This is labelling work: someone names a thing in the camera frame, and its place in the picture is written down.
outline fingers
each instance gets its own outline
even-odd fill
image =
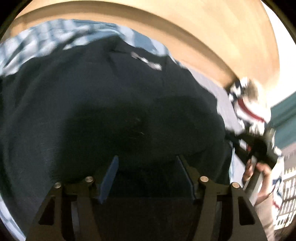
[[[252,163],[251,163],[251,160],[248,160],[243,177],[242,177],[243,182],[248,181],[252,175],[253,175]]]
[[[271,168],[266,163],[258,162],[256,168],[258,171],[263,172],[264,176],[269,176],[271,174]]]

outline dark fabric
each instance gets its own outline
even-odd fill
[[[190,199],[110,198],[94,206],[103,238],[120,241],[186,241],[197,211]]]
[[[202,175],[229,183],[231,147],[217,101],[168,56],[111,37],[33,58],[2,87],[0,191],[25,234],[55,182],[93,175],[114,155],[122,181],[113,189],[126,196],[152,195],[143,185],[159,186],[159,196],[165,178],[149,186],[139,169],[158,169],[178,154]]]

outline hand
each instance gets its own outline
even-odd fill
[[[272,192],[272,178],[271,178],[271,168],[265,163],[258,162],[256,164],[258,171],[263,173],[262,187],[258,193],[256,204],[263,202],[266,198],[269,197]],[[248,181],[253,175],[253,166],[251,160],[246,164],[246,168],[242,177],[243,184]]]

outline red stripe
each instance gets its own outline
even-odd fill
[[[275,201],[273,201],[272,204],[273,204],[277,209],[279,209],[279,206],[276,204]]]
[[[255,115],[253,112],[251,112],[244,104],[243,99],[239,99],[237,101],[237,103],[239,104],[240,108],[246,112],[249,116],[253,117],[254,119],[260,121],[260,122],[265,122],[265,120],[263,118],[261,118],[260,116]]]

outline white wall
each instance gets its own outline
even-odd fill
[[[262,4],[274,29],[279,50],[279,83],[267,93],[267,103],[274,106],[296,92],[296,44],[276,14]]]

